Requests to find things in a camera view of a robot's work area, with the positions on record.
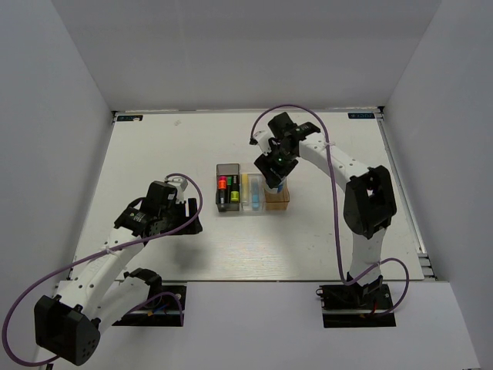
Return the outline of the blue white tape roll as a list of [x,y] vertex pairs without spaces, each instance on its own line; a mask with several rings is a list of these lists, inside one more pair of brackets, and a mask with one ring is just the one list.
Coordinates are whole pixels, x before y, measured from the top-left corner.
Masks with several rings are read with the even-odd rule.
[[265,183],[264,189],[268,193],[276,194],[276,193],[281,193],[285,185],[286,185],[286,180],[283,180],[276,186],[272,186],[272,187],[268,183]]

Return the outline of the blue translucent glue stick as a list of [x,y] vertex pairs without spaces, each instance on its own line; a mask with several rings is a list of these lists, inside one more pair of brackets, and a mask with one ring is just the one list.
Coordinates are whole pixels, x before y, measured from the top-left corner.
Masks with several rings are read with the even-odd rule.
[[259,183],[258,178],[253,177],[251,180],[251,195],[252,195],[252,209],[259,210],[260,209],[260,191],[259,191]]

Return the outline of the yellow translucent glue stick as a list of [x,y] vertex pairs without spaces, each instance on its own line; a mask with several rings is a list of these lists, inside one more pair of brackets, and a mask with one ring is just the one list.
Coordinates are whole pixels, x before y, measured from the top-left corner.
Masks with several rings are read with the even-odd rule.
[[241,200],[242,204],[249,203],[249,178],[247,173],[241,174]]

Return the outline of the green cap black highlighter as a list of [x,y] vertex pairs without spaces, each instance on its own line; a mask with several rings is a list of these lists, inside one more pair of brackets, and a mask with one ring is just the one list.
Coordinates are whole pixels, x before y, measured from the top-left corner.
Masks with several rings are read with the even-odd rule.
[[228,203],[230,202],[230,194],[231,194],[231,188],[232,187],[232,176],[227,176],[226,177],[226,195],[228,199]]

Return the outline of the yellow cap black highlighter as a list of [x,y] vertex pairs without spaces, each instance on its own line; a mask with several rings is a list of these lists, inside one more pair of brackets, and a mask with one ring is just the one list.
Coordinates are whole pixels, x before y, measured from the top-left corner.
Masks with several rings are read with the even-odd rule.
[[240,202],[240,184],[239,184],[239,177],[237,175],[231,176],[230,202],[231,203]]

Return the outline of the orange cap black highlighter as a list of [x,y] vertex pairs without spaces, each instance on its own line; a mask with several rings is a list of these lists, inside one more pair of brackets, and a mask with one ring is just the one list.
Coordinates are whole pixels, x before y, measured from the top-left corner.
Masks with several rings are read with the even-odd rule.
[[217,203],[220,205],[227,203],[226,181],[217,181]]

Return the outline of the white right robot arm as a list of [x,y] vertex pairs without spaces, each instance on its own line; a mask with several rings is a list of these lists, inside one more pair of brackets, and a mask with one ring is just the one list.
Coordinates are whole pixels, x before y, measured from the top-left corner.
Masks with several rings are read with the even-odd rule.
[[253,130],[250,144],[261,154],[254,164],[263,174],[266,189],[279,193],[299,160],[329,176],[333,191],[344,192],[344,206],[334,209],[334,223],[344,220],[353,235],[349,271],[340,278],[349,286],[349,301],[366,307],[381,284],[381,249],[397,205],[391,175],[385,166],[371,167],[330,142],[323,123],[296,124],[287,113],[272,118],[266,130]]

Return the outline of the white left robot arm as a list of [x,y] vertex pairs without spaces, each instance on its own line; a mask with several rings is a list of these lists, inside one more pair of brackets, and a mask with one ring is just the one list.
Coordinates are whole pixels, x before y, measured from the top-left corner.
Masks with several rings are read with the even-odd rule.
[[36,344],[80,366],[95,352],[102,334],[124,315],[163,298],[162,278],[128,263],[149,241],[198,234],[202,198],[185,198],[192,180],[171,174],[153,181],[144,197],[129,203],[116,218],[100,252],[82,261],[83,269],[50,298],[34,307]]

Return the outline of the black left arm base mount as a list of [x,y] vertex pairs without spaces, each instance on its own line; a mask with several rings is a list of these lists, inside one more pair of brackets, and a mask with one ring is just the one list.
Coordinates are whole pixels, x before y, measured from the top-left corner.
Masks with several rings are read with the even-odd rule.
[[[179,300],[182,315],[185,318],[186,293],[185,284],[164,284],[162,291],[174,294]],[[116,321],[114,327],[143,327],[143,328],[179,328],[183,326],[179,305],[176,300],[169,296],[162,296],[139,310],[124,315]]]

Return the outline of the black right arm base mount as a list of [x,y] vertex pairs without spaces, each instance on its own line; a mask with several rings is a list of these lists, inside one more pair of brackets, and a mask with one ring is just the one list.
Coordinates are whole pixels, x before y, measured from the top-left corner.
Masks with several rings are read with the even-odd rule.
[[316,290],[321,302],[324,328],[393,328],[394,313],[383,313],[393,307],[390,289],[384,284],[364,303],[358,303],[345,285],[321,285]]

